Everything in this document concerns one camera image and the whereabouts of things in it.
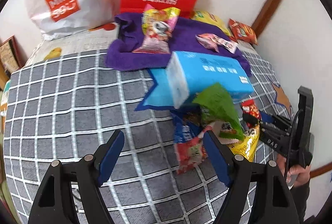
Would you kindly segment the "right hand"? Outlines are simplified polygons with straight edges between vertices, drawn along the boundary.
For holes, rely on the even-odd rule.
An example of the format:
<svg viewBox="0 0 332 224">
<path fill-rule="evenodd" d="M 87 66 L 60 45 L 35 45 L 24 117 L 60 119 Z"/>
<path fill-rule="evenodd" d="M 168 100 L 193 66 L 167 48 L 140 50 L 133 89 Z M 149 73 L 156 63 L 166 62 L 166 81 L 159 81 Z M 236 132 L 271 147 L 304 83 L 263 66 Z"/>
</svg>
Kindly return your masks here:
<svg viewBox="0 0 332 224">
<path fill-rule="evenodd" d="M 281 173 L 284 174 L 286 168 L 286 158 L 280 154 L 277 154 L 276 163 Z M 292 177 L 295 177 L 296 180 L 294 181 L 293 186 L 294 187 L 302 186 L 308 183 L 308 181 L 310 180 L 310 171 L 311 171 L 311 165 L 307 166 L 306 168 L 303 168 L 300 165 L 294 165 L 290 167 L 290 169 L 287 171 L 286 182 L 290 183 Z"/>
</svg>

